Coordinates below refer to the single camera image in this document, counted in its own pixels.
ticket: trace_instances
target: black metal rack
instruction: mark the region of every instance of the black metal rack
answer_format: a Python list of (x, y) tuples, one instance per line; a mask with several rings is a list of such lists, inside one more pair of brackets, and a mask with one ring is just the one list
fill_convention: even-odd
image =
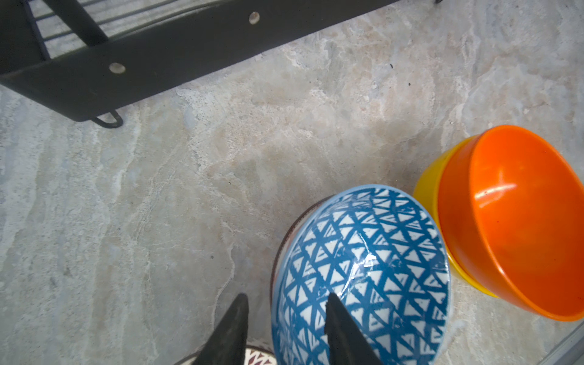
[[(117, 108), (397, 0), (182, 0), (110, 36), (103, 27), (181, 0), (94, 20), (87, 7), (107, 1), (44, 0), (51, 10), (34, 16), (28, 0), (1, 0), (0, 84), (75, 121), (117, 128)], [(69, 29), (42, 36), (39, 22), (55, 16)], [(49, 42), (75, 34), (87, 47), (50, 57)], [(115, 122), (97, 118), (105, 113)]]

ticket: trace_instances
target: bowl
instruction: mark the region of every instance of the bowl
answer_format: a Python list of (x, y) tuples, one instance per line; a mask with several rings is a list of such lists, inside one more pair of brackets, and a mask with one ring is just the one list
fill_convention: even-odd
[(411, 196), (383, 185), (333, 196), (281, 257), (272, 297), (278, 364), (329, 363), (324, 326), (331, 292), (384, 364), (427, 365), (436, 357), (450, 272), (436, 224)]
[(584, 317), (584, 186), (537, 134), (472, 138), (444, 169), (438, 212), (454, 260), (485, 288), (558, 321)]
[[(440, 188), (440, 180), (442, 178), (442, 173), (450, 161), (450, 158), (456, 151), (458, 151), (462, 146), (466, 145), (470, 141), (471, 138), (467, 138), (464, 141), (460, 142), (450, 150), (441, 154), (428, 168), (422, 173), (420, 179), (418, 180), (416, 187), (413, 190), (413, 197), (428, 210), (432, 218), (434, 218), (434, 222), (436, 222), (436, 226), (438, 229), (440, 228), (440, 218), (438, 216), (438, 190)], [(448, 242), (444, 242), (446, 246), (446, 253), (448, 254), (448, 259), (450, 262), (450, 267), (453, 267), (454, 270), (452, 271), (453, 274), (458, 274), (462, 279), (464, 279), (467, 283), (485, 293), (491, 297), (497, 297), (492, 292), (490, 292), (487, 288), (482, 286), (476, 280), (474, 280), (469, 274), (467, 274), (454, 260), (452, 253), (448, 249)]]

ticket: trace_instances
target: gray stone surface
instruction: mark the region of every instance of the gray stone surface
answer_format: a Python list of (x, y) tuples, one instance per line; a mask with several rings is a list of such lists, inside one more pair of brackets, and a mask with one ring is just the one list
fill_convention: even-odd
[[(74, 123), (0, 89), (0, 363), (171, 364), (236, 293), (270, 342), (289, 225), (366, 183), (411, 192), (517, 124), (584, 177), (582, 0), (403, 0)], [(536, 364), (574, 327), (454, 278), (436, 364)]]

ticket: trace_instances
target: bowl rim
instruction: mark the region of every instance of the bowl rim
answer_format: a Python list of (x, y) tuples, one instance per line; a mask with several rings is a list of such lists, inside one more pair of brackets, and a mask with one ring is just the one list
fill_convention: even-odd
[[(438, 358), (438, 356), (442, 353), (443, 349), (444, 349), (444, 343), (446, 342), (446, 332), (448, 331), (449, 325), (450, 325), (450, 318), (452, 317), (452, 310), (453, 310), (453, 290), (452, 290), (452, 275), (450, 273), (450, 262), (448, 259), (448, 254), (446, 251), (446, 244), (444, 241), (444, 237), (442, 236), (442, 232), (440, 232), (440, 230), (438, 229), (438, 225), (436, 224), (436, 221), (434, 220), (434, 217), (432, 217), (432, 215), (428, 212), (428, 210), (420, 204), (419, 201), (417, 201), (413, 196), (411, 196), (410, 194), (406, 193), (405, 191), (398, 189), (396, 187), (392, 187), (392, 186), (388, 186), (388, 185), (382, 185), (382, 184), (366, 184), (366, 185), (360, 185), (360, 186), (355, 186), (351, 189), (347, 189), (345, 191), (342, 191), (338, 194), (335, 194), (331, 197), (329, 197), (328, 199), (325, 199), (324, 202), (322, 202), (322, 204), (315, 210), (312, 212), (312, 214), (310, 215), (310, 217), (308, 219), (306, 219), (306, 221), (304, 222), (303, 226), (300, 228), (300, 230), (298, 230), (298, 233), (296, 234), (296, 236), (294, 237), (294, 240), (292, 241), (292, 243), (290, 244), (290, 247), (295, 246), (300, 237), (302, 235), (304, 235), (306, 229), (312, 225), (312, 223), (315, 221), (315, 219), (317, 219), (317, 217), (319, 217), (322, 212), (328, 208), (331, 205), (332, 201), (336, 201), (338, 198), (341, 198), (343, 196), (346, 196), (348, 194), (351, 194), (355, 191), (358, 190), (363, 190), (363, 189), (370, 189), (370, 188), (380, 188), (380, 189), (386, 189), (386, 190), (390, 190), (393, 192), (397, 192), (400, 194), (405, 195), (408, 199), (410, 199), (412, 202), (414, 202), (424, 213), (426, 213), (426, 215), (428, 216), (428, 218), (430, 219), (430, 221), (432, 222), (432, 224), (434, 225), (434, 227), (436, 227), (436, 231), (438, 233), (438, 236), (440, 237), (440, 243), (442, 244), (442, 246), (444, 247), (444, 264), (446, 267), (446, 272), (448, 273), (448, 303), (447, 303), (447, 310), (446, 310), (446, 320), (444, 322), (444, 333), (442, 334), (442, 341), (440, 342), (440, 344), (438, 345), (438, 347), (436, 348), (436, 354), (434, 355), (434, 359)], [(288, 262), (290, 260), (290, 255), (292, 253), (292, 250), (288, 250), (283, 258), (283, 262)], [(271, 302), (271, 308), (270, 308), (270, 314), (271, 314), (271, 319), (270, 319), (270, 324), (272, 325), (272, 338), (276, 335), (274, 329), (274, 326), (276, 324), (276, 318), (277, 318), (277, 308), (279, 305), (279, 298), (276, 298), (276, 293), (280, 292), (280, 288), (282, 285), (282, 282), (284, 280), (284, 276), (280, 275), (280, 273), (276, 273), (276, 282), (274, 283), (274, 292), (273, 292), (273, 298), (270, 301)], [(276, 359), (278, 359), (278, 354), (277, 354), (277, 348), (279, 347), (279, 345), (276, 345), (276, 342), (274, 341), (274, 354), (276, 356)]]
[(544, 315), (548, 318), (554, 319), (556, 321), (564, 321), (564, 322), (571, 322), (571, 321), (577, 321), (579, 319), (582, 319), (582, 317), (584, 317), (584, 306), (582, 307), (582, 309), (576, 313), (576, 314), (572, 314), (572, 315), (558, 315), (552, 312), (549, 312), (547, 310), (545, 310), (544, 308), (542, 308), (541, 306), (537, 305), (536, 303), (534, 303), (533, 301), (531, 301), (531, 299), (527, 298), (527, 296), (525, 294), (523, 294), (523, 292), (513, 283), (513, 281), (509, 278), (509, 276), (505, 273), (505, 270), (503, 269), (503, 267), (501, 266), (501, 264), (499, 263), (499, 261), (497, 260), (496, 255), (494, 254), (493, 250), (491, 249), (491, 245), (489, 244), (488, 240), (487, 240), (487, 235), (485, 234), (485, 228), (482, 226), (482, 224), (480, 223), (480, 220), (478, 219), (479, 215), (478, 215), (478, 208), (477, 205), (475, 203), (474, 200), (474, 196), (473, 196), (473, 187), (474, 187), (474, 177), (472, 175), (472, 171), (474, 170), (474, 168), (476, 168), (477, 166), (477, 161), (474, 158), (475, 157), (475, 153), (477, 151), (477, 148), (482, 145), (485, 144), (485, 137), (488, 137), (490, 134), (493, 134), (495, 132), (500, 132), (501, 130), (511, 130), (511, 131), (518, 131), (521, 132), (525, 135), (528, 135), (529, 137), (533, 138), (534, 141), (540, 143), (541, 145), (545, 146), (546, 148), (548, 148), (555, 156), (556, 156), (556, 160), (560, 163), (560, 165), (563, 165), (564, 168), (566, 169), (566, 171), (569, 172), (570, 176), (572, 177), (573, 181), (575, 182), (575, 184), (577, 185), (577, 187), (579, 187), (580, 192), (582, 193), (582, 195), (584, 195), (584, 185), (582, 184), (582, 182), (580, 181), (580, 178), (577, 176), (577, 174), (574, 172), (574, 170), (572, 169), (572, 167), (570, 166), (570, 164), (564, 159), (564, 157), (545, 139), (543, 139), (542, 137), (540, 137), (539, 135), (537, 135), (536, 133), (523, 128), (523, 127), (519, 127), (519, 126), (513, 126), (513, 125), (502, 125), (502, 126), (497, 126), (497, 127), (493, 127), (490, 128), (486, 131), (484, 131), (482, 134), (480, 134), (477, 138), (476, 143), (472, 146), (472, 150), (470, 152), (470, 164), (468, 167), (468, 198), (469, 201), (471, 203), (471, 212), (472, 212), (472, 219), (475, 222), (475, 225), (477, 227), (477, 231), (478, 231), (478, 235), (479, 235), (479, 239), (481, 241), (481, 244), (486, 248), (486, 251), (489, 253), (489, 260), (491, 260), (498, 272), (500, 273), (500, 275), (503, 277), (503, 279), (505, 280), (505, 282), (507, 283), (507, 285), (510, 287), (510, 289), (513, 291), (513, 293), (518, 296), (519, 300), (521, 300), (522, 302), (524, 302), (529, 308), (531, 308), (532, 310), (534, 310), (536, 313)]
[(305, 219), (305, 218), (310, 219), (310, 214), (315, 212), (317, 207), (323, 205), (332, 197), (333, 196), (331, 195), (331, 196), (328, 196), (324, 199), (321, 199), (318, 202), (311, 205), (310, 208), (306, 209), (302, 214), (300, 214), (298, 216), (298, 218), (296, 218), (294, 223), (292, 223), (292, 225), (290, 226), (290, 228), (286, 232), (286, 235), (284, 235), (284, 238), (282, 238), (282, 242), (280, 243), (280, 246), (278, 247), (278, 251), (276, 252), (276, 258), (274, 258), (274, 263), (272, 264), (272, 274), (270, 275), (270, 308), (272, 307), (272, 297), (274, 295), (274, 286), (276, 285), (276, 283), (274, 282), (276, 279), (276, 268), (278, 267), (278, 263), (280, 261), (284, 262), (284, 260), (286, 259), (284, 257), (284, 258), (282, 258), (282, 260), (280, 260), (280, 256), (282, 255), (282, 250), (284, 249), (284, 246), (286, 245), (286, 241), (288, 241), (288, 237), (292, 234), (292, 232), (294, 232), (294, 229), (299, 225), (300, 222), (302, 222), (303, 219)]
[[(444, 160), (441, 162), (441, 164), (439, 166), (439, 170), (437, 171), (436, 180), (434, 181), (434, 184), (432, 186), (432, 189), (434, 190), (434, 193), (432, 194), (433, 195), (432, 196), (432, 202), (431, 202), (429, 208), (432, 210), (430, 213), (435, 214), (435, 215), (432, 215), (432, 218), (434, 218), (434, 221), (436, 223), (436, 227), (438, 228), (438, 230), (440, 231), (440, 233), (442, 233), (442, 227), (440, 225), (440, 212), (438, 210), (438, 194), (439, 194), (439, 191), (440, 191), (440, 181), (442, 180), (442, 175), (444, 175), (444, 170), (446, 169), (446, 166), (448, 165), (448, 163), (452, 159), (452, 156), (454, 156), (454, 154), (456, 154), (456, 152), (458, 152), (460, 149), (462, 149), (462, 147), (466, 146), (468, 143), (471, 143), (472, 141), (474, 141), (478, 137), (479, 137), (478, 135), (472, 135), (472, 136), (470, 136), (468, 138), (465, 138), (464, 140), (462, 140), (458, 144), (456, 144), (453, 148), (451, 148), (450, 150), (444, 152), (443, 155), (441, 155), (440, 157), (438, 157), (438, 159), (444, 157)], [(444, 239), (444, 247), (446, 248), (446, 254), (448, 255), (449, 263), (451, 263), (451, 265), (454, 268), (454, 270), (470, 286), (472, 286), (473, 288), (477, 289), (481, 293), (486, 294), (486, 295), (488, 295), (490, 297), (497, 298), (497, 299), (499, 298), (497, 295), (495, 295), (493, 292), (491, 292), (490, 290), (488, 290), (487, 288), (485, 288), (481, 283), (479, 283), (473, 277), (471, 277), (463, 269), (463, 267), (460, 266), (460, 264), (456, 261), (456, 259), (452, 255), (452, 252), (450, 252), (450, 249), (448, 248), (448, 242), (446, 242), (445, 239)]]

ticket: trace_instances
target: metal bar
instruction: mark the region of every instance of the metal bar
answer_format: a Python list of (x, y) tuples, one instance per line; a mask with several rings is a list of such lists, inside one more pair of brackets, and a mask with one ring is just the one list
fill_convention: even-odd
[(50, 60), (51, 56), (49, 56), (47, 47), (44, 45), (43, 36), (40, 34), (39, 27), (37, 26), (37, 23), (34, 21), (34, 16), (33, 12), (30, 10), (29, 1), (30, 0), (22, 0), (21, 3), (25, 8), (26, 17), (29, 21), (30, 28), (33, 30), (34, 38), (36, 39), (37, 44), (39, 45), (40, 51), (43, 54), (44, 59)]
[(573, 365), (584, 354), (584, 322), (550, 351), (538, 365)]
[[(80, 4), (81, 4), (81, 6), (85, 7), (85, 6), (93, 5), (93, 4), (96, 4), (98, 2), (103, 2), (103, 1), (105, 1), (105, 0), (89, 0), (89, 1), (86, 1), (86, 2), (83, 2)], [(54, 12), (50, 12), (50, 13), (46, 13), (43, 15), (39, 15), (39, 17), (35, 18), (35, 20), (38, 22), (39, 20), (48, 19), (48, 18), (51, 18), (55, 15), (57, 15), (57, 14), (55, 14)]]
[(156, 8), (160, 8), (161, 6), (165, 6), (165, 5), (168, 5), (168, 4), (172, 4), (173, 2), (177, 2), (177, 1), (178, 0), (165, 0), (165, 1), (161, 1), (161, 2), (158, 2), (156, 4), (152, 4), (150, 6), (145, 6), (143, 8), (133, 10), (131, 12), (127, 12), (127, 13), (124, 13), (124, 14), (121, 14), (121, 15), (112, 16), (111, 18), (107, 18), (107, 19), (100, 20), (100, 21), (98, 21), (98, 24), (99, 25), (103, 25), (103, 24), (115, 22), (116, 20), (124, 19), (124, 18), (127, 18), (129, 16), (137, 15), (137, 14), (140, 14), (140, 13), (143, 13), (143, 12), (147, 12), (147, 11), (150, 11), (150, 10), (153, 10), (153, 9), (156, 9)]
[(77, 0), (44, 0), (44, 2), (89, 47), (107, 42), (106, 33)]
[(21, 0), (0, 1), (0, 74), (46, 60)]
[(229, 2), (229, 1), (233, 1), (233, 0), (218, 0), (218, 1), (214, 1), (214, 2), (208, 2), (206, 4), (191, 6), (190, 8), (183, 9), (181, 11), (177, 11), (177, 12), (174, 12), (174, 13), (167, 14), (167, 15), (165, 15), (163, 17), (160, 17), (160, 18), (157, 18), (157, 19), (154, 19), (154, 20), (150, 20), (149, 22), (140, 24), (140, 25), (135, 26), (135, 27), (130, 28), (130, 29), (126, 29), (126, 30), (124, 30), (124, 31), (122, 31), (120, 33), (116, 33), (113, 36), (113, 38), (118, 38), (118, 37), (124, 36), (126, 34), (130, 34), (130, 33), (136, 32), (137, 30), (140, 30), (142, 28), (146, 28), (146, 27), (149, 27), (149, 26), (154, 25), (156, 23), (160, 23), (160, 22), (163, 22), (165, 20), (175, 18), (175, 17), (177, 17), (179, 15), (182, 15), (182, 14), (190, 13), (190, 12), (193, 12), (195, 10), (199, 10), (199, 9), (203, 9), (203, 8), (208, 8), (209, 6), (216, 6), (216, 5), (222, 4), (224, 2)]

